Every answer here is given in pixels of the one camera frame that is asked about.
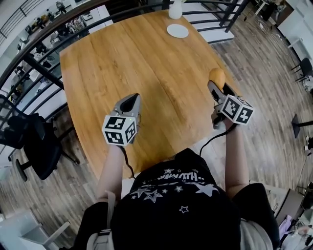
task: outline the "person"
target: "person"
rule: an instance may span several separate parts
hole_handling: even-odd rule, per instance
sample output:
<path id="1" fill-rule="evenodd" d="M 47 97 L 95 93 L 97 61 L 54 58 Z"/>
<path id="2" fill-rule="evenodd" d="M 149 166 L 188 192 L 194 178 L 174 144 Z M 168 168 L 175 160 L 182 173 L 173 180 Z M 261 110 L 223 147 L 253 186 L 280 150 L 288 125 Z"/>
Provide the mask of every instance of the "person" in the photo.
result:
<path id="1" fill-rule="evenodd" d="M 67 12 L 66 9 L 65 9 L 64 4 L 63 4 L 62 2 L 57 1 L 57 2 L 56 2 L 56 5 L 57 5 L 58 10 L 59 10 L 61 13 L 65 14 L 65 13 Z"/>
<path id="2" fill-rule="evenodd" d="M 53 21 L 54 20 L 54 15 L 49 11 L 49 9 L 47 9 L 47 15 L 48 15 L 48 17 L 49 17 L 49 20 L 50 21 Z"/>
<path id="3" fill-rule="evenodd" d="M 225 124 L 228 129 L 232 122 Z M 95 249 L 100 236 L 108 237 L 105 244 L 115 250 L 269 250 L 279 246 L 278 225 L 266 190 L 260 183 L 249 185 L 240 126 L 226 135 L 225 191 L 216 185 L 205 160 L 185 149 L 173 160 L 141 172 L 121 199 L 123 163 L 122 150 L 110 145 L 97 203 L 83 215 L 74 250 Z M 117 203 L 112 209 L 114 195 Z"/>
<path id="4" fill-rule="evenodd" d="M 45 28 L 44 22 L 41 20 L 41 18 L 37 18 L 37 25 L 38 25 L 41 29 L 44 29 L 44 28 Z"/>

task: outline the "black stand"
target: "black stand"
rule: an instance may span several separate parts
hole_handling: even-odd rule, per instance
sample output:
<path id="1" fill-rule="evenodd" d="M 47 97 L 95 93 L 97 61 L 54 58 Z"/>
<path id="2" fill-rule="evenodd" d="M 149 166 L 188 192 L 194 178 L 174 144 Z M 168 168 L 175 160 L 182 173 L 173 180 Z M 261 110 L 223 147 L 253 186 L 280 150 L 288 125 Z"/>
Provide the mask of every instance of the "black stand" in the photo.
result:
<path id="1" fill-rule="evenodd" d="M 300 132 L 300 128 L 313 125 L 313 121 L 306 122 L 306 123 L 299 123 L 298 116 L 297 114 L 295 114 L 291 124 L 292 124 L 293 132 L 294 132 L 294 137 L 297 138 Z"/>
<path id="2" fill-rule="evenodd" d="M 20 164 L 20 161 L 18 159 L 16 159 L 15 163 L 16 163 L 16 167 L 17 167 L 18 172 L 19 172 L 21 178 L 23 179 L 23 181 L 27 181 L 27 176 L 26 176 L 24 170 L 29 168 L 31 166 L 31 163 L 26 162 L 24 164 Z"/>
<path id="3" fill-rule="evenodd" d="M 73 162 L 75 165 L 78 166 L 78 165 L 80 164 L 80 162 L 79 162 L 78 159 L 74 160 L 72 157 L 70 157 L 68 154 L 66 154 L 63 150 L 62 150 L 61 154 L 62 154 L 63 156 L 65 156 L 65 158 L 67 158 L 68 160 L 70 160 L 71 162 Z"/>

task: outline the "black office chair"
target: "black office chair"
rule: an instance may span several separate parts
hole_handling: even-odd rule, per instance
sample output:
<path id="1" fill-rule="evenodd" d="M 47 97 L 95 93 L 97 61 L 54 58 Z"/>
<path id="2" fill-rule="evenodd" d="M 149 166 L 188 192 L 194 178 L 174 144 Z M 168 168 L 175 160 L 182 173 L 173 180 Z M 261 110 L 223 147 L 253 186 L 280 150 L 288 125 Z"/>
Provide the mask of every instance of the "black office chair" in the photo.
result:
<path id="1" fill-rule="evenodd" d="M 79 161 L 72 159 L 62 150 L 61 140 L 73 127 L 59 138 L 54 134 L 53 123 L 47 123 L 38 113 L 26 115 L 19 111 L 5 96 L 0 95 L 0 144 L 16 149 L 24 148 L 28 162 L 16 167 L 24 181 L 27 181 L 25 169 L 32 166 L 40 179 L 46 179 L 57 168 L 57 163 L 64 155 L 75 165 Z"/>
<path id="2" fill-rule="evenodd" d="M 295 73 L 297 73 L 298 71 L 302 70 L 302 75 L 299 79 L 295 80 L 295 82 L 299 81 L 303 81 L 304 79 L 306 79 L 308 76 L 311 76 L 313 74 L 313 68 L 312 68 L 312 64 L 310 62 L 309 58 L 305 58 L 303 59 L 299 65 L 297 65 L 296 67 L 294 67 L 291 70 L 296 69 L 297 67 L 300 67 Z"/>

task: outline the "railing bar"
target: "railing bar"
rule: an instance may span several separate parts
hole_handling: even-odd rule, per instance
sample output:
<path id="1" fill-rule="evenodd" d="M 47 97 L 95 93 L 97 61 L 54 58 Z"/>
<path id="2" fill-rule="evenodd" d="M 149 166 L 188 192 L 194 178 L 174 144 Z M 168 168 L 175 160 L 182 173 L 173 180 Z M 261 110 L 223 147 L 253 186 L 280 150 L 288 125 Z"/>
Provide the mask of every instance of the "railing bar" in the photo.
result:
<path id="1" fill-rule="evenodd" d="M 2 148 L 1 152 L 0 152 L 0 155 L 2 154 L 2 152 L 4 151 L 6 145 L 4 145 L 4 147 Z"/>
<path id="2" fill-rule="evenodd" d="M 221 22 L 220 22 L 220 26 L 221 26 L 221 27 L 224 26 L 225 22 L 227 22 L 227 19 L 229 19 L 230 15 L 231 15 L 230 12 L 232 12 L 232 11 L 235 10 L 235 8 L 236 8 L 236 5 L 235 5 L 235 4 L 236 4 L 236 3 L 238 3 L 238 0 L 233 0 L 233 5 L 229 5 L 229 6 L 225 9 L 226 14 L 223 16 L 223 19 L 222 19 Z"/>
<path id="3" fill-rule="evenodd" d="M 7 37 L 1 31 L 0 31 L 0 34 L 3 35 L 7 39 Z"/>
<path id="4" fill-rule="evenodd" d="M 210 6 L 207 6 L 207 5 L 205 5 L 204 3 L 201 3 L 201 5 L 204 7 L 204 8 L 206 8 L 206 9 L 208 9 L 208 10 L 212 10 L 212 8 L 210 7 Z M 215 6 L 215 7 L 217 7 L 218 9 L 220 9 L 221 11 L 224 11 L 222 8 L 220 8 L 217 4 L 214 4 L 213 3 L 213 5 Z"/>
<path id="5" fill-rule="evenodd" d="M 12 19 L 11 22 L 9 22 L 5 27 L 2 27 L 1 30 L 3 33 L 6 33 L 12 26 L 14 26 L 16 23 L 21 22 L 21 20 L 24 19 L 24 15 L 21 14 L 17 16 L 17 18 Z"/>
<path id="6" fill-rule="evenodd" d="M 59 113 L 63 108 L 65 108 L 67 106 L 67 103 L 62 104 L 60 107 L 58 107 L 56 110 L 54 110 L 51 114 L 49 114 L 45 120 L 48 121 L 49 119 L 52 118 L 52 116 L 56 115 L 57 113 Z"/>
<path id="7" fill-rule="evenodd" d="M 21 100 L 29 93 L 29 91 L 35 87 L 39 81 L 43 78 L 44 76 L 41 76 L 40 78 L 38 78 L 36 81 L 34 81 L 24 92 L 23 94 L 18 98 L 18 100 L 15 103 L 15 106 L 17 106 L 17 104 L 19 104 L 21 102 Z"/>
<path id="8" fill-rule="evenodd" d="M 6 25 L 6 23 L 9 22 L 10 19 L 13 17 L 13 15 L 16 14 L 17 12 L 19 12 L 18 9 L 9 17 L 9 19 L 4 23 L 4 25 L 2 25 L 0 30 L 2 30 L 2 28 Z"/>
<path id="9" fill-rule="evenodd" d="M 21 62 L 23 57 L 29 53 L 37 43 L 44 40 L 48 37 L 52 32 L 54 32 L 58 27 L 62 24 L 69 22 L 70 20 L 80 16 L 82 13 L 85 13 L 89 10 L 97 8 L 99 6 L 104 5 L 108 0 L 93 0 L 91 2 L 87 2 L 80 6 L 77 6 L 73 10 L 67 12 L 65 15 L 62 15 L 57 20 L 55 20 L 51 25 L 49 25 L 46 29 L 42 30 L 40 34 L 38 34 L 32 42 L 30 42 L 9 64 L 9 66 L 5 69 L 5 71 L 0 76 L 0 88 L 5 84 L 8 77 L 11 75 L 13 70 L 17 67 L 17 65 Z"/>
<path id="10" fill-rule="evenodd" d="M 59 66 L 60 64 L 61 64 L 60 62 L 57 63 L 56 65 L 52 66 L 48 71 L 51 72 L 53 69 L 55 69 L 55 68 L 56 68 L 57 66 Z M 24 77 L 25 77 L 27 74 L 29 74 L 32 70 L 33 70 L 33 68 L 31 68 L 31 69 L 29 69 L 28 71 L 26 71 L 26 72 L 22 75 L 22 77 L 16 82 L 16 84 L 14 84 L 13 88 L 12 88 L 12 89 L 10 90 L 10 92 L 7 94 L 7 97 L 8 97 L 8 98 L 12 95 L 14 89 L 16 89 L 16 87 L 21 84 L 21 81 L 24 79 Z"/>
<path id="11" fill-rule="evenodd" d="M 116 14 L 113 14 L 109 17 L 106 17 L 106 18 L 103 18 L 99 21 L 96 21 L 90 25 L 88 25 L 87 27 L 81 29 L 80 31 L 77 31 L 76 33 L 72 34 L 71 36 L 67 37 L 66 39 L 64 39 L 63 41 L 61 41 L 57 46 L 55 46 L 54 48 L 52 48 L 51 50 L 49 50 L 47 53 L 45 53 L 39 60 L 38 62 L 41 63 L 47 56 L 49 56 L 50 54 L 52 54 L 54 51 L 56 51 L 58 48 L 60 48 L 63 44 L 65 44 L 66 42 L 68 42 L 69 40 L 73 39 L 74 37 L 77 37 L 79 36 L 81 33 L 91 29 L 91 28 L 94 28 L 95 26 L 98 26 L 104 22 L 107 22 L 109 20 L 112 20 L 116 17 L 119 17 L 119 16 L 122 16 L 124 14 L 127 14 L 129 12 L 133 12 L 133 11 L 137 11 L 137 10 L 141 10 L 141 9 L 146 9 L 146 8 L 151 8 L 151 7 L 158 7 L 158 6 L 162 6 L 164 5 L 164 3 L 156 3 L 156 4 L 151 4 L 151 5 L 147 5 L 147 6 L 139 6 L 139 7 L 135 7 L 135 8 L 132 8 L 132 9 L 129 9 L 129 10 L 124 10 L 124 11 L 121 11 L 119 13 L 116 13 Z"/>
<path id="12" fill-rule="evenodd" d="M 201 21 L 191 21 L 190 24 L 198 24 L 198 23 L 208 23 L 208 22 L 220 22 L 221 20 L 201 20 Z"/>
<path id="13" fill-rule="evenodd" d="M 14 89 L 16 89 L 16 87 L 21 84 L 21 82 L 22 82 L 22 80 L 24 79 L 24 77 L 25 77 L 27 74 L 29 74 L 32 70 L 33 70 L 33 68 L 29 69 L 28 71 L 26 71 L 26 72 L 22 75 L 22 77 L 16 82 L 16 84 L 14 84 L 13 88 L 11 88 L 10 92 L 7 94 L 7 96 L 6 96 L 7 98 L 9 98 L 9 97 L 12 95 Z"/>
<path id="14" fill-rule="evenodd" d="M 19 9 L 21 10 L 21 12 L 23 13 L 23 15 L 25 16 L 25 17 L 27 17 L 27 15 L 25 14 L 25 12 L 22 10 L 22 8 L 21 7 L 19 7 Z"/>
<path id="15" fill-rule="evenodd" d="M 38 4 L 40 4 L 40 3 L 35 2 L 34 4 L 30 4 L 30 5 L 28 5 L 27 7 L 25 7 L 24 11 L 25 11 L 26 13 L 29 13 L 29 12 L 32 11 L 36 6 L 38 6 Z"/>
<path id="16" fill-rule="evenodd" d="M 33 111 L 30 112 L 30 115 L 34 114 L 42 105 L 44 105 L 47 101 L 49 101 L 52 97 L 54 97 L 57 93 L 59 93 L 62 89 L 59 88 L 51 93 L 46 99 L 44 99 L 37 107 L 34 108 Z"/>
<path id="17" fill-rule="evenodd" d="M 42 66 L 34 58 L 32 58 L 29 54 L 24 57 L 24 61 L 26 63 L 28 63 L 31 67 L 33 67 L 35 70 L 37 70 L 44 77 L 46 77 L 48 80 L 53 82 L 55 85 L 57 85 L 61 89 L 64 89 L 63 83 L 61 81 L 59 81 L 55 77 L 55 75 L 53 75 L 51 72 L 49 72 L 44 66 Z"/>
<path id="18" fill-rule="evenodd" d="M 22 112 L 28 109 L 28 107 L 38 98 L 43 94 L 47 89 L 49 89 L 53 83 L 49 83 L 46 87 L 44 87 L 37 95 L 35 95 L 27 104 L 26 106 L 22 109 Z"/>
<path id="19" fill-rule="evenodd" d="M 32 4 L 34 2 L 37 2 L 37 1 L 38 0 L 28 0 L 28 1 L 25 2 L 26 4 L 23 7 L 28 7 L 30 4 Z"/>
<path id="20" fill-rule="evenodd" d="M 36 2 L 33 4 L 30 8 L 25 9 L 25 13 L 29 14 L 34 8 L 36 8 L 39 4 L 41 4 L 44 0 L 41 0 L 40 2 Z"/>
<path id="21" fill-rule="evenodd" d="M 243 12 L 244 8 L 247 6 L 247 4 L 249 3 L 249 0 L 243 0 L 241 6 L 238 8 L 236 14 L 234 15 L 234 17 L 232 18 L 231 22 L 228 24 L 228 28 L 225 30 L 225 32 L 227 33 L 228 31 L 230 31 L 231 27 L 233 26 L 233 24 L 235 23 L 235 21 L 237 20 L 237 18 L 241 15 L 241 13 Z"/>
<path id="22" fill-rule="evenodd" d="M 183 15 L 193 15 L 193 14 L 225 14 L 226 11 L 221 10 L 195 10 L 195 11 L 185 11 L 182 14 Z"/>
<path id="23" fill-rule="evenodd" d="M 11 17 L 11 19 L 9 19 L 7 21 L 7 23 L 5 25 L 2 26 L 1 30 L 4 29 L 5 27 L 8 27 L 14 20 L 16 20 L 18 17 L 22 16 L 23 17 L 23 13 L 21 11 L 16 12 L 17 14 L 14 17 Z"/>
<path id="24" fill-rule="evenodd" d="M 233 5 L 231 2 L 223 2 L 223 1 L 210 1 L 210 0 L 187 0 L 185 3 L 214 3 L 214 4 L 224 4 L 224 5 Z"/>
<path id="25" fill-rule="evenodd" d="M 11 23 L 10 26 L 5 27 L 5 29 L 3 29 L 3 33 L 6 34 L 6 36 L 9 36 L 11 31 L 24 19 L 23 16 L 21 16 L 20 19 L 15 20 L 14 23 Z"/>
<path id="26" fill-rule="evenodd" d="M 58 62 L 57 64 L 53 65 L 50 69 L 48 69 L 49 72 L 51 72 L 52 70 L 54 70 L 57 66 L 60 66 L 60 62 Z"/>
<path id="27" fill-rule="evenodd" d="M 25 2 L 23 2 L 23 3 L 21 4 L 21 7 L 22 7 L 24 4 L 26 4 L 28 1 L 29 1 L 29 0 L 26 0 Z"/>
<path id="28" fill-rule="evenodd" d="M 197 29 L 197 31 L 201 32 L 201 31 L 207 31 L 207 30 L 227 29 L 227 28 L 228 26 L 223 26 L 223 27 L 217 26 L 217 27 L 209 27 L 209 28 L 204 28 L 204 29 Z"/>

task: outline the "backpack strap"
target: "backpack strap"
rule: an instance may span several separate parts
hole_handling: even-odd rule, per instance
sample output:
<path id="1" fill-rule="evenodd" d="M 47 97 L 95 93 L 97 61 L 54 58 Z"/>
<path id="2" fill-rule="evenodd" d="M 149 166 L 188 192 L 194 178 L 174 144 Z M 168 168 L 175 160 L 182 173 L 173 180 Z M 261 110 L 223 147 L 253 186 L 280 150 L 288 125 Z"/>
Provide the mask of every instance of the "backpack strap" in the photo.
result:
<path id="1" fill-rule="evenodd" d="M 99 233 L 94 233 L 89 237 L 87 250 L 114 250 L 111 219 L 114 212 L 115 194 L 110 191 L 106 191 L 106 193 L 108 195 L 107 229 L 101 230 Z"/>
<path id="2" fill-rule="evenodd" d="M 259 224 L 241 219 L 240 231 L 240 250 L 273 250 L 268 234 Z"/>

